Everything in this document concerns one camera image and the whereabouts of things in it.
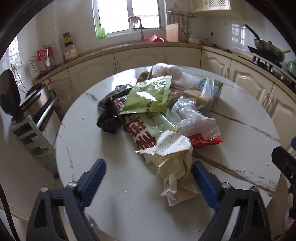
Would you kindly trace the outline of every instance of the wooden cutting board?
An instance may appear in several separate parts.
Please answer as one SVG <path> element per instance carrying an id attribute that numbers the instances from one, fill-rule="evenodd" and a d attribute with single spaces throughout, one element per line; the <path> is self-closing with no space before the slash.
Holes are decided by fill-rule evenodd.
<path id="1" fill-rule="evenodd" d="M 166 26 L 165 29 L 165 39 L 169 42 L 179 41 L 179 24 L 174 23 Z"/>

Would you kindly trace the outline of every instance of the frying pan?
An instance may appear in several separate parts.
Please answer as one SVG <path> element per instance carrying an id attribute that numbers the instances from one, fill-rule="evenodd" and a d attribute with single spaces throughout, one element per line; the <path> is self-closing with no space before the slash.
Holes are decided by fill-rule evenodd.
<path id="1" fill-rule="evenodd" d="M 254 39 L 254 42 L 255 42 L 256 48 L 260 51 L 265 51 L 265 52 L 268 52 L 269 54 L 274 55 L 280 63 L 285 60 L 285 53 L 291 52 L 290 50 L 282 51 L 276 46 L 272 45 L 271 41 L 266 42 L 260 39 L 259 35 L 249 25 L 244 24 L 244 26 L 255 35 L 256 38 Z"/>

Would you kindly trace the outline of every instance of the green snack bag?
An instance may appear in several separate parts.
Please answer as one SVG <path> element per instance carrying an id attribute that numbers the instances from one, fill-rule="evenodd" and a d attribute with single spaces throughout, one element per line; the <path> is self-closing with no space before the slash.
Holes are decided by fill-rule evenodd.
<path id="1" fill-rule="evenodd" d="M 172 76 L 160 76 L 135 85 L 127 95 L 121 115 L 165 113 Z"/>

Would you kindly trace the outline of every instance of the wall outlet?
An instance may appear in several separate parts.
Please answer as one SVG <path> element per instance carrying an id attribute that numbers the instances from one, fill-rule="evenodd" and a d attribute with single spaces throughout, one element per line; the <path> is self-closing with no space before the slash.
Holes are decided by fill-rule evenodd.
<path id="1" fill-rule="evenodd" d="M 11 64 L 11 69 L 12 69 L 12 71 L 15 71 L 16 69 L 18 69 L 19 67 L 22 67 L 22 66 L 24 66 L 24 63 L 21 59 L 19 59 Z"/>

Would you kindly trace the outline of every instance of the faucet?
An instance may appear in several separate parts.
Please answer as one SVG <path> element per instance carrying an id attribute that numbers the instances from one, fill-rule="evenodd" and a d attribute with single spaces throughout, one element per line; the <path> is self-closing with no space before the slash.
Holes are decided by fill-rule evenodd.
<path id="1" fill-rule="evenodd" d="M 135 23 L 138 23 L 139 21 L 140 21 L 140 27 L 135 28 Z M 141 18 L 137 17 L 137 16 L 130 16 L 130 17 L 128 17 L 128 22 L 133 24 L 133 26 L 131 27 L 132 31 L 137 31 L 138 29 L 140 29 L 140 31 L 141 31 L 141 42 L 144 43 L 145 38 L 144 38 L 144 34 L 143 34 L 143 28 L 145 28 L 145 27 L 142 26 Z"/>

